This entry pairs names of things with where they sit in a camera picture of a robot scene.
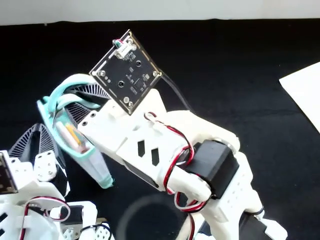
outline circuit board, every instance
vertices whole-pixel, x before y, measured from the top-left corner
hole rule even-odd
[[[112,44],[89,74],[131,115],[162,72],[130,30]]]
[[[0,195],[1,194],[16,194],[16,187],[13,176],[8,168],[7,161],[3,153],[0,152]]]

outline teal plastic part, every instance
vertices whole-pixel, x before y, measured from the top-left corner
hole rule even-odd
[[[95,151],[95,147],[90,143],[89,144],[89,150],[85,153],[79,153],[69,146],[66,145],[65,141],[61,138],[60,134],[56,130],[56,128],[53,126],[53,116],[48,111],[48,103],[42,104],[40,100],[36,102],[37,107],[39,109],[39,112],[42,116],[42,119],[44,121],[45,126],[48,128],[50,133],[52,134],[54,140],[56,143],[67,153],[69,154],[74,160],[76,161],[83,161],[90,157],[90,155]],[[59,117],[55,119],[55,121],[60,121],[63,123],[70,122],[69,117],[67,113],[64,110],[61,110],[62,112],[59,113]]]
[[[67,79],[65,79],[60,85],[58,85],[53,92],[51,93],[48,102],[46,110],[49,113],[54,113],[57,106],[57,101],[61,95],[63,95],[64,91],[74,85],[82,85],[82,84],[93,84],[96,81],[94,78],[87,74],[74,74],[72,76],[69,76]]]
[[[59,86],[57,86],[56,89],[53,90],[50,96],[44,96],[42,100],[38,100],[36,102],[38,110],[44,121],[44,124],[46,125],[47,129],[50,131],[55,142],[60,146],[60,148],[63,151],[65,151],[68,155],[70,155],[80,165],[87,164],[86,161],[90,161],[89,160],[90,157],[95,153],[95,151],[97,151],[97,149],[95,148],[94,145],[92,145],[92,143],[88,142],[86,146],[89,148],[89,150],[87,150],[86,152],[80,153],[73,150],[62,139],[56,127],[54,126],[53,122],[54,121],[62,122],[63,124],[71,123],[71,120],[69,119],[69,116],[64,109],[64,107],[70,103],[80,103],[91,109],[99,108],[100,106],[98,104],[85,101],[84,99],[74,94],[63,95],[64,91],[71,86],[87,85],[87,84],[93,84],[93,83],[95,83],[95,80],[90,75],[75,74],[68,77]],[[109,170],[105,178],[97,181],[97,183],[103,189],[107,189],[111,187],[113,185],[113,182],[114,180],[111,174],[109,173]]]
[[[103,189],[108,189],[112,187],[114,184],[114,179],[112,178],[111,174],[109,174],[105,179],[102,181],[98,182],[101,188]]]
[[[79,97],[75,94],[72,94],[72,93],[62,95],[61,97],[59,97],[57,103],[58,103],[58,106],[56,107],[57,110],[61,110],[65,106],[67,106],[68,104],[71,104],[71,103],[79,103],[89,109],[100,108],[99,104],[86,101],[86,100],[82,99],[81,97]]]

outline rectangular slot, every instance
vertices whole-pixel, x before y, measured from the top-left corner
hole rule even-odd
[[[145,140],[138,141],[138,155],[139,157],[143,157],[146,153]]]
[[[152,158],[152,164],[154,166],[157,166],[159,163],[159,149],[155,148],[151,150],[151,158]]]
[[[4,212],[2,213],[2,215],[0,216],[0,223],[5,220],[8,217],[8,215]]]

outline screw hole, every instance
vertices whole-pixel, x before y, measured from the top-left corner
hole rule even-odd
[[[138,61],[135,62],[135,64],[136,64],[136,66],[137,66],[138,68],[140,68],[142,63],[141,63],[140,60],[138,60]]]
[[[118,82],[118,86],[119,86],[119,88],[123,88],[125,86],[125,82],[124,81],[119,81]]]

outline white robot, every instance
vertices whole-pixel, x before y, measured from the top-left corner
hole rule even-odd
[[[264,218],[263,205],[251,186],[253,174],[246,156],[239,151],[237,136],[189,110],[167,112],[154,86],[161,78],[171,86],[173,82],[156,67],[130,30],[112,43],[113,47],[90,75],[72,76],[79,78],[79,82],[96,80],[111,97],[100,110],[91,111],[77,125],[77,134],[157,190],[174,194],[175,206],[188,213],[190,224],[190,227],[184,226],[189,232],[181,231],[177,239],[194,239],[199,228],[195,218],[202,216],[210,225],[212,236],[197,235],[199,240],[285,240],[287,231],[276,221]],[[3,156],[10,162],[5,152]],[[19,182],[25,177],[14,175],[14,179]],[[67,219],[68,206],[58,191],[39,188],[40,184],[35,182],[26,188],[28,194],[17,184],[19,193],[3,195],[5,203],[0,205],[0,214],[16,209],[12,220],[17,224],[10,223],[5,229],[12,231],[12,238],[8,239],[20,236],[26,240],[60,240],[63,231],[59,223]],[[181,206],[182,195],[187,198],[185,206]],[[34,198],[37,196],[47,196],[47,199]],[[37,215],[30,210],[29,214],[31,204],[41,209],[59,207],[60,210],[52,210],[50,216],[48,211]],[[90,215],[88,221],[82,216],[85,231],[80,235],[81,240],[101,239],[92,227],[97,217],[96,211],[93,212],[94,216]],[[39,233],[40,226],[48,233]],[[105,234],[113,237],[109,231]]]
[[[41,165],[0,151],[0,240],[114,240],[92,202],[67,203],[53,183],[43,180],[55,170],[54,151],[35,159]]]

